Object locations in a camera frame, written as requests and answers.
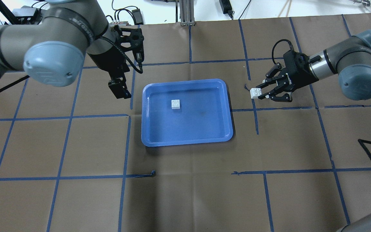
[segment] white block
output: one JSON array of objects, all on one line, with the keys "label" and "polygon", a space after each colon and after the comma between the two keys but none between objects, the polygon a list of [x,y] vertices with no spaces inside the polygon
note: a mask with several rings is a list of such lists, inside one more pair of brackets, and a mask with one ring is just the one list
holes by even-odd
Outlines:
[{"label": "white block", "polygon": [[259,98],[260,95],[262,95],[262,89],[261,88],[252,88],[250,89],[250,95],[252,99]]},{"label": "white block", "polygon": [[179,110],[180,109],[180,100],[171,100],[171,109]]}]

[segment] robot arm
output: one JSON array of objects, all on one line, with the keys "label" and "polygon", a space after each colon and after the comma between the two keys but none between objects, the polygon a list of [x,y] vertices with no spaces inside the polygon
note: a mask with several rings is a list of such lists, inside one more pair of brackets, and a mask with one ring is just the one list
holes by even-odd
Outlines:
[{"label": "robot arm", "polygon": [[276,63],[267,72],[258,91],[272,84],[277,86],[255,98],[270,98],[277,102],[291,102],[291,93],[316,81],[339,74],[343,94],[353,100],[371,98],[371,30],[352,36],[313,56],[295,52],[284,55],[283,67]]},{"label": "robot arm", "polygon": [[[96,0],[47,2],[52,7],[39,25],[0,25],[0,78],[8,70],[24,70],[44,84],[66,86],[77,78],[87,52],[100,69],[109,72],[109,87],[115,96],[130,98],[124,52],[133,51],[141,65],[141,30],[126,29],[131,32],[126,36],[118,26],[111,28]],[[125,42],[131,47],[121,47]]]}]

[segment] white cube held by gripper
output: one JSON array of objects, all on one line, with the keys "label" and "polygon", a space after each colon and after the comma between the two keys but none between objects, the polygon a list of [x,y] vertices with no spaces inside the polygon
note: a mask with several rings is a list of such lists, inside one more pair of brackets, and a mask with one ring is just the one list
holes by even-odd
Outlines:
[{"label": "white cube held by gripper", "polygon": [[179,110],[180,109],[180,100],[171,100],[171,109]]},{"label": "white cube held by gripper", "polygon": [[262,95],[262,89],[261,88],[252,88],[250,89],[250,95],[252,99],[259,98],[260,95]]}]

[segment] black metal bar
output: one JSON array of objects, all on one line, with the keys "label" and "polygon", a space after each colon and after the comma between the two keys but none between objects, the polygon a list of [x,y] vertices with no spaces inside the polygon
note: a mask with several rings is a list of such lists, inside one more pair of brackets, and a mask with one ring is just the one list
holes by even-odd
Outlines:
[{"label": "black metal bar", "polygon": [[9,10],[8,7],[0,0],[0,12],[8,19],[8,21],[12,24],[19,24],[18,19],[15,17],[15,15]]}]

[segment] blue plastic tray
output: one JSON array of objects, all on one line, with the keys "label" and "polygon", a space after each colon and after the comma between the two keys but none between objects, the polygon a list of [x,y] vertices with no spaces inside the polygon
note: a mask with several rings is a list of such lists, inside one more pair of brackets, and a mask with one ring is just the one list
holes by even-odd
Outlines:
[{"label": "blue plastic tray", "polygon": [[[171,109],[171,100],[180,109]],[[147,85],[141,140],[147,147],[228,141],[233,136],[227,87],[221,79]]]}]

